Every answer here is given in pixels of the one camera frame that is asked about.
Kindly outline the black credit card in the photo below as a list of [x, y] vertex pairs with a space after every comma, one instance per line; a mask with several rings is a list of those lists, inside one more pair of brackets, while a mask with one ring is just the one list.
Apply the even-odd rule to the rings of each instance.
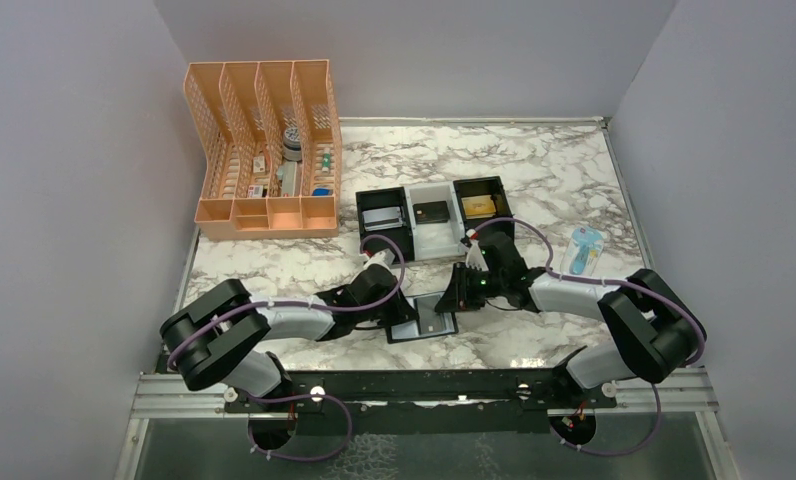
[[419, 315], [417, 324], [420, 338], [451, 335], [457, 332], [455, 316], [452, 313], [434, 311], [441, 296], [441, 293], [436, 293], [414, 299], [414, 308]]
[[451, 220], [449, 203], [442, 200], [416, 203], [413, 213], [417, 225], [448, 223]]

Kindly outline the black leather card holder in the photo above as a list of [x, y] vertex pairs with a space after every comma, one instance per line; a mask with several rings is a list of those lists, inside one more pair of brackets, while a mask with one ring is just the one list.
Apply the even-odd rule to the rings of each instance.
[[457, 334], [459, 329], [456, 315], [435, 311], [442, 296], [443, 292], [433, 292], [409, 297], [407, 303], [418, 314], [418, 319], [390, 326], [386, 331], [387, 343], [405, 343]]

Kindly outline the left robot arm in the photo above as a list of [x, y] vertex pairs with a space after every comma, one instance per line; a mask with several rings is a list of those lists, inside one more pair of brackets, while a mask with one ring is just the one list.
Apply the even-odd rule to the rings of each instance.
[[345, 285], [308, 298], [253, 295], [228, 279], [169, 317], [160, 327], [168, 366], [191, 391], [224, 384], [246, 393], [264, 410], [280, 408], [292, 380], [261, 341], [343, 338], [362, 323], [388, 328], [418, 320], [388, 268], [373, 264]]

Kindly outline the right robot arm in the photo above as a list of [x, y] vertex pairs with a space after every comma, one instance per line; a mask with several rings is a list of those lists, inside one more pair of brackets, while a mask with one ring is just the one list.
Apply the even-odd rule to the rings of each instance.
[[578, 278], [528, 266], [503, 232], [466, 242], [467, 257], [453, 266], [436, 312], [477, 311], [503, 297], [518, 311], [571, 314], [608, 328], [609, 341], [577, 350], [554, 367], [551, 393], [563, 406], [574, 407], [592, 388], [616, 380], [658, 384], [702, 352], [702, 325], [652, 270], [626, 279]]

